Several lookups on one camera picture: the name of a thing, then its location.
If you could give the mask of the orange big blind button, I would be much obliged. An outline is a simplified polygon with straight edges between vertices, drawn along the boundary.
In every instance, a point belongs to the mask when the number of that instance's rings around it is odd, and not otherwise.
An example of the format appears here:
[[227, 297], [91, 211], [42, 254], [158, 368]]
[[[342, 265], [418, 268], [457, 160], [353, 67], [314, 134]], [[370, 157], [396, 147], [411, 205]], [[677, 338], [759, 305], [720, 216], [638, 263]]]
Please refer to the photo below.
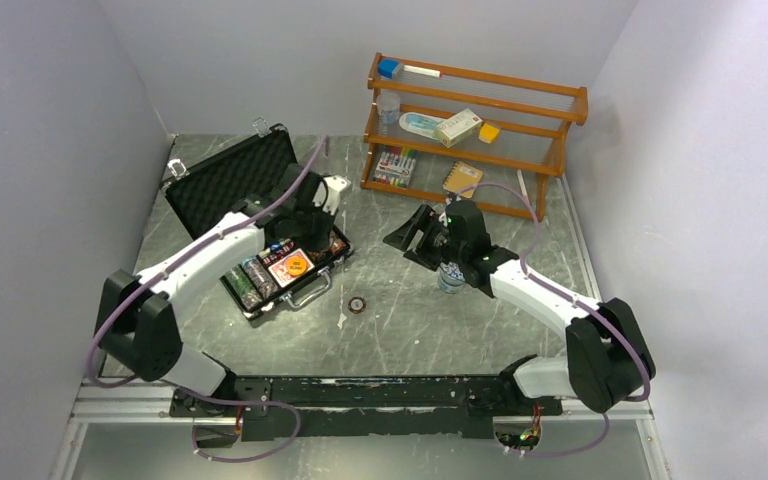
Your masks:
[[285, 269], [291, 277], [298, 277], [309, 269], [309, 262], [303, 255], [293, 255], [285, 261]]

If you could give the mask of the red playing card deck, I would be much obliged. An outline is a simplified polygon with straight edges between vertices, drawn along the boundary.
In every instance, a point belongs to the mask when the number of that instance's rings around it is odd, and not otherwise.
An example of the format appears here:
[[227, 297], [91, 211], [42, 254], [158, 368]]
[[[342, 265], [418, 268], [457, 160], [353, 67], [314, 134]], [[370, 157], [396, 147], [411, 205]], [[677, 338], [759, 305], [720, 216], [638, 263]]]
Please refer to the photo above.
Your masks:
[[308, 273], [313, 268], [313, 262], [308, 258], [307, 254], [301, 249], [294, 249], [288, 255], [283, 258], [275, 259], [274, 261], [265, 260], [266, 268], [275, 282], [281, 287], [285, 288], [293, 282], [302, 278], [306, 273], [298, 277], [291, 277], [285, 269], [285, 261], [293, 255], [303, 255], [309, 262]]

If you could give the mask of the black poker chip case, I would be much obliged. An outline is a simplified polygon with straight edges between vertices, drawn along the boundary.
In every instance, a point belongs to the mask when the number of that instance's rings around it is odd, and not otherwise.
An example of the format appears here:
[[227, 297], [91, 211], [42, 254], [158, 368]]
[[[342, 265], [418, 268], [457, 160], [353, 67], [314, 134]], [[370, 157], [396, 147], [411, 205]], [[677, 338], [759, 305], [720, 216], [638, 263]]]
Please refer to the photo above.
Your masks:
[[[173, 177], [163, 186], [164, 196], [193, 240], [213, 227], [239, 200], [250, 195], [273, 201], [278, 190], [287, 187], [290, 179], [285, 171], [299, 164], [288, 131], [281, 124], [270, 127], [265, 134], [251, 136], [191, 166], [172, 159], [168, 168]], [[302, 278], [281, 288], [259, 308], [246, 312], [256, 318], [284, 303], [299, 310], [321, 297], [332, 287], [331, 272], [352, 251], [348, 238], [334, 224], [332, 243], [326, 251], [307, 251], [296, 243], [313, 262], [313, 268]], [[266, 268], [264, 254], [257, 257]]]

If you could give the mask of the orange hundred chip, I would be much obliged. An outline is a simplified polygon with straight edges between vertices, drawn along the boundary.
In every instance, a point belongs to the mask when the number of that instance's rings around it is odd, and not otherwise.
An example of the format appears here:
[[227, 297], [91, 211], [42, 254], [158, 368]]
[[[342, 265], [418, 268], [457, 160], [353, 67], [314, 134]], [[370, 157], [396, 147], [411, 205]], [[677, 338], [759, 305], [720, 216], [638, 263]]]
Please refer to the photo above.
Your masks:
[[366, 301], [362, 297], [352, 297], [347, 307], [353, 314], [360, 314], [366, 309]]

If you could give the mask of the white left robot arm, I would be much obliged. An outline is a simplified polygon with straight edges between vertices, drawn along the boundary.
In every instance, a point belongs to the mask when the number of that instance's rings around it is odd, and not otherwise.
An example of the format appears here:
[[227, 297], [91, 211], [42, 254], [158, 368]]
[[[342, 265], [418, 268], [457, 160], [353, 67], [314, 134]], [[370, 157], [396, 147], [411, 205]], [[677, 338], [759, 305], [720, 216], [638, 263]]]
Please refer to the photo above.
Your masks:
[[217, 224], [166, 260], [137, 273], [118, 270], [104, 282], [86, 376], [104, 387], [93, 366], [103, 350], [134, 378], [164, 381], [196, 396], [221, 416], [237, 400], [237, 376], [218, 360], [186, 345], [177, 315], [220, 277], [283, 238], [307, 250], [328, 250], [342, 196], [351, 190], [340, 175], [323, 176], [290, 165], [290, 179], [273, 201], [250, 195]]

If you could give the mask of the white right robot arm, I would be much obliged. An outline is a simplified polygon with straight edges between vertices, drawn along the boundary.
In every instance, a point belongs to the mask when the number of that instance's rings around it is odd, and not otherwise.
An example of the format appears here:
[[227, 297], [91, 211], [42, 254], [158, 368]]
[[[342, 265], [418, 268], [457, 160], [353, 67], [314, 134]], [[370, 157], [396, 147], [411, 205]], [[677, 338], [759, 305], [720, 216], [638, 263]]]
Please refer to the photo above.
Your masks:
[[524, 255], [490, 239], [472, 201], [441, 212], [425, 206], [418, 227], [420, 262], [454, 265], [463, 283], [528, 313], [564, 341], [562, 356], [526, 356], [501, 372], [499, 398], [508, 412], [525, 413], [542, 397], [574, 398], [596, 413], [648, 398], [656, 368], [627, 302], [581, 296], [539, 273]]

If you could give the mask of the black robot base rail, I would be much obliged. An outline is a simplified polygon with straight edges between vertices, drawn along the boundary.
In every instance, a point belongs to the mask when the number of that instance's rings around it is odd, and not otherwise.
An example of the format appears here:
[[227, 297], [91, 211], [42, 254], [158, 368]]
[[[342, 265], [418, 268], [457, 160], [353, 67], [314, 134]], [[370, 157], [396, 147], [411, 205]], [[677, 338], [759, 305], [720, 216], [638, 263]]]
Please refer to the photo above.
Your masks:
[[211, 405], [175, 390], [173, 418], [200, 425], [239, 420], [245, 441], [301, 437], [459, 434], [491, 439], [503, 417], [558, 416], [555, 397], [531, 399], [492, 374], [443, 376], [240, 376], [245, 407]]

